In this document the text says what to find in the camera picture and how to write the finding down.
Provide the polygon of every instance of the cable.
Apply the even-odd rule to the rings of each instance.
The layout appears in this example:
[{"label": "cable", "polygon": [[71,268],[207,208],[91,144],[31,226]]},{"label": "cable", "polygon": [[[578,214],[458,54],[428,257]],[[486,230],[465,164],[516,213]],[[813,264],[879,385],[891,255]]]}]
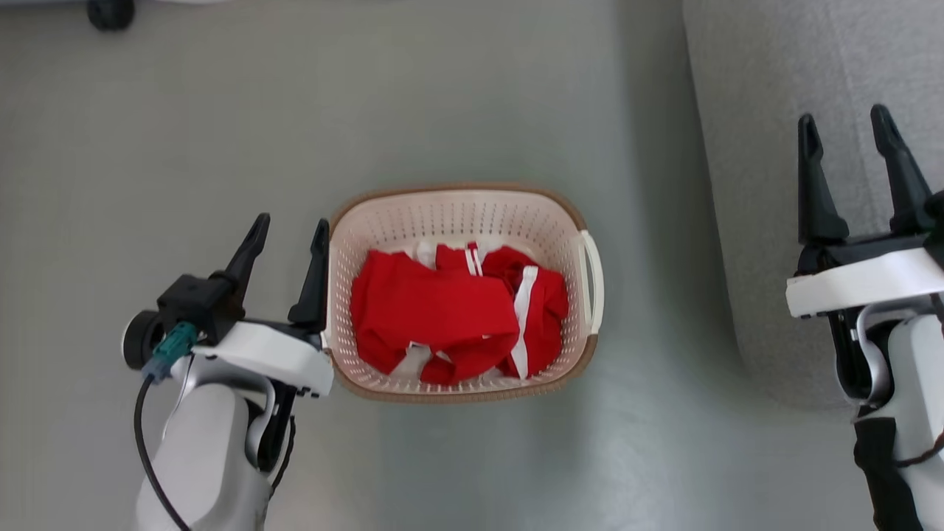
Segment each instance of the cable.
[{"label": "cable", "polygon": [[154,383],[154,375],[148,374],[144,377],[144,383],[141,384],[141,391],[138,392],[138,401],[134,404],[134,441],[138,444],[138,456],[141,458],[141,464],[144,466],[144,475],[147,476],[147,481],[150,482],[151,488],[154,490],[154,493],[157,494],[160,504],[164,506],[164,510],[167,511],[171,520],[180,528],[180,531],[191,531],[187,523],[180,518],[174,506],[171,505],[171,501],[167,499],[167,494],[164,493],[164,489],[160,487],[158,476],[154,473],[154,467],[151,466],[151,459],[147,456],[147,447],[144,446],[144,433],[141,429],[141,412],[144,406],[144,396],[147,395],[147,389],[150,388],[152,383]]},{"label": "cable", "polygon": [[282,459],[282,465],[278,467],[276,480],[272,482],[272,493],[276,493],[276,487],[282,482],[282,475],[285,469],[289,468],[289,457],[292,456],[292,450],[295,448],[295,415],[289,417],[289,444],[285,447],[285,458]]},{"label": "cable", "polygon": [[901,461],[895,461],[895,466],[900,469],[906,469],[912,465],[920,465],[921,463],[927,461],[928,459],[934,457],[937,454],[941,453],[941,450],[944,450],[944,433],[937,436],[934,446],[924,454],[919,455],[918,457],[912,457],[911,459],[903,459]]}]

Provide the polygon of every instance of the gray sofa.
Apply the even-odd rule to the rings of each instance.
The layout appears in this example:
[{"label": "gray sofa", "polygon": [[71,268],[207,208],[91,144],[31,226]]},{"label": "gray sofa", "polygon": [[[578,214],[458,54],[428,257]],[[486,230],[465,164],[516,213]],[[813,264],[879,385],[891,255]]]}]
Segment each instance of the gray sofa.
[{"label": "gray sofa", "polygon": [[784,302],[800,251],[797,120],[817,119],[852,234],[887,231],[892,215],[873,103],[944,188],[944,2],[687,0],[684,16],[741,354],[781,402],[843,406],[828,325]]}]

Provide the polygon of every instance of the plastic basket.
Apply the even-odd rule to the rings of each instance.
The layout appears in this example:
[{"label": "plastic basket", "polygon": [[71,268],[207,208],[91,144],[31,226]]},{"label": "plastic basket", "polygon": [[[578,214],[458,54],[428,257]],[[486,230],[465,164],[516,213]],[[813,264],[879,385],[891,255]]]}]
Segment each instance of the plastic basket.
[{"label": "plastic basket", "polygon": [[[387,376],[364,363],[350,318],[351,283],[367,251],[411,251],[420,241],[462,246],[495,239],[564,275],[570,310],[554,363],[528,380],[482,375],[457,385]],[[371,400],[462,403],[503,400],[560,389],[580,375],[597,346],[603,319],[603,269],[580,213],[550,192],[519,185],[460,185],[375,193],[334,216],[329,251],[329,353],[345,387]]]}]

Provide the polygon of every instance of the clothes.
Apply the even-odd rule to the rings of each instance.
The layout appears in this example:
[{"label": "clothes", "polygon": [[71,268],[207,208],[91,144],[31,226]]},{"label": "clothes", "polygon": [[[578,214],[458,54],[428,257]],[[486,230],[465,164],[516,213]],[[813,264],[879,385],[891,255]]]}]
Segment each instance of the clothes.
[{"label": "clothes", "polygon": [[518,337],[514,304],[499,279],[435,271],[405,253],[372,250],[351,286],[358,354],[390,374],[411,343],[444,351],[420,380],[453,385],[497,365]]},{"label": "clothes", "polygon": [[[368,254],[351,289],[364,361],[384,374],[421,365],[420,380],[440,385],[491,368],[525,379],[553,362],[568,308],[563,276],[508,247],[484,259],[475,242],[437,246],[434,260],[431,251],[419,246],[417,261],[405,253]],[[404,361],[407,349],[412,354]]]},{"label": "clothes", "polygon": [[[416,260],[416,262],[419,262],[420,264],[430,269],[435,269],[436,268],[436,252],[440,246],[437,246],[436,244],[433,244],[432,242],[423,240],[420,243],[416,244],[416,249],[413,252],[413,258]],[[505,246],[501,245],[499,241],[497,241],[494,238],[484,238],[481,240],[476,240],[474,242],[469,242],[457,249],[463,249],[463,250],[472,249],[472,248],[476,249],[479,254],[479,264],[481,264],[481,261],[485,260],[485,257],[488,256],[489,253],[494,252],[503,247]]]},{"label": "clothes", "polygon": [[480,271],[502,279],[514,295],[519,337],[509,356],[498,365],[506,376],[530,378],[548,368],[561,352],[561,323],[568,303],[564,276],[539,267],[528,255],[510,247],[489,252],[479,261],[478,246],[455,249],[440,245],[436,268],[457,272]]}]

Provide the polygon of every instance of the basket handle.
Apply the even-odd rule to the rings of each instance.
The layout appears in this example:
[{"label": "basket handle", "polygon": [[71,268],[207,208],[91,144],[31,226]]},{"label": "basket handle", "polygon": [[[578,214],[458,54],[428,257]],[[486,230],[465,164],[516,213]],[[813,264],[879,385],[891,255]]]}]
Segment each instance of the basket handle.
[{"label": "basket handle", "polygon": [[[599,259],[597,242],[594,241],[590,232],[583,230],[581,236],[583,238],[583,252],[586,253],[587,260],[590,262],[590,275],[593,281],[593,310],[590,311],[590,318],[588,319],[590,334],[597,334],[599,333],[599,325],[603,322],[603,263]],[[583,285],[587,285],[586,279],[583,280]]]}]

